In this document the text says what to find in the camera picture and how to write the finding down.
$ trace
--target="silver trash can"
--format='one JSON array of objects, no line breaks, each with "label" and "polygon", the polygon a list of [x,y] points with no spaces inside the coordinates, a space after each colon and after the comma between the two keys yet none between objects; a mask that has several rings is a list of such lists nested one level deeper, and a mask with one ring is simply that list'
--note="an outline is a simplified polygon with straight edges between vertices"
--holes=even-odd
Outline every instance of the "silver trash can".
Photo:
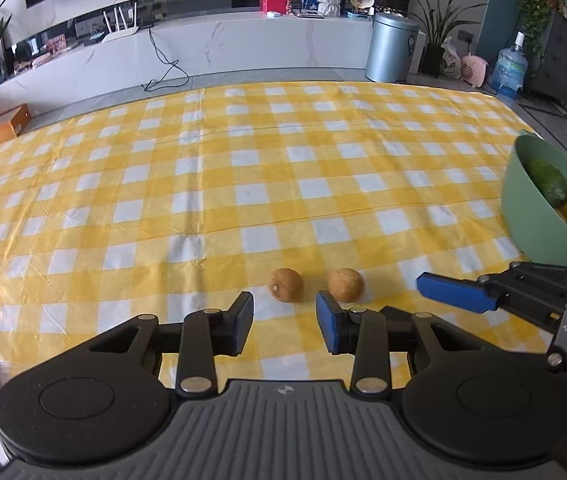
[{"label": "silver trash can", "polygon": [[365,76],[377,83],[405,82],[418,34],[419,24],[408,18],[375,14]]}]

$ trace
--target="green bowl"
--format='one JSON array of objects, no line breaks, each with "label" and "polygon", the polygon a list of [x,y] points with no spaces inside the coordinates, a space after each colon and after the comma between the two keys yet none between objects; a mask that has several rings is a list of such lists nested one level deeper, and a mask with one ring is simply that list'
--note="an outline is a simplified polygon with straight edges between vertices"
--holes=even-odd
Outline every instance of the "green bowl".
[{"label": "green bowl", "polygon": [[557,215],[523,165],[540,158],[567,178],[567,155],[545,140],[521,135],[505,172],[501,206],[510,237],[526,258],[539,264],[567,266],[567,224]]}]

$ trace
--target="gray ribbed panel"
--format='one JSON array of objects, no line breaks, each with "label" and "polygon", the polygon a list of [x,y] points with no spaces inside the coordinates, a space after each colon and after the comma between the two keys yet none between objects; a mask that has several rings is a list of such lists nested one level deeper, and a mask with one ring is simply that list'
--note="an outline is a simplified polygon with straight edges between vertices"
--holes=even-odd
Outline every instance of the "gray ribbed panel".
[{"label": "gray ribbed panel", "polygon": [[[277,390],[288,384],[287,395]],[[233,381],[185,402],[163,434],[133,454],[83,470],[11,463],[0,480],[567,480],[554,463],[486,472],[419,447],[392,410],[349,396],[338,381]]]}]

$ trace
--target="trash can lid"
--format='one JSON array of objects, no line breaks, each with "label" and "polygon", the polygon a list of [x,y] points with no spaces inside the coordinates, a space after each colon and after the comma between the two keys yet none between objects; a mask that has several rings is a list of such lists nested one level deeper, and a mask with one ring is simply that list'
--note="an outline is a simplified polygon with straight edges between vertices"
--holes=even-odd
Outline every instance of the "trash can lid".
[{"label": "trash can lid", "polygon": [[419,24],[417,22],[404,18],[399,14],[377,12],[377,14],[374,15],[374,21],[383,23],[384,25],[390,25],[390,27],[401,28],[403,30],[412,30],[414,32],[419,30]]}]

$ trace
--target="water bottle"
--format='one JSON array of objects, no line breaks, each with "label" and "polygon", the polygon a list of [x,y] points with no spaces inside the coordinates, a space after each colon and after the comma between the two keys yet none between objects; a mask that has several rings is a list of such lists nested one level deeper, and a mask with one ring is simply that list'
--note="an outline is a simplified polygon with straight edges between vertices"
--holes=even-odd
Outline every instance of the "water bottle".
[{"label": "water bottle", "polygon": [[523,55],[522,32],[517,34],[515,46],[503,49],[499,53],[497,66],[490,79],[490,86],[508,98],[516,98],[517,92],[523,88],[523,78],[528,70],[528,61]]}]

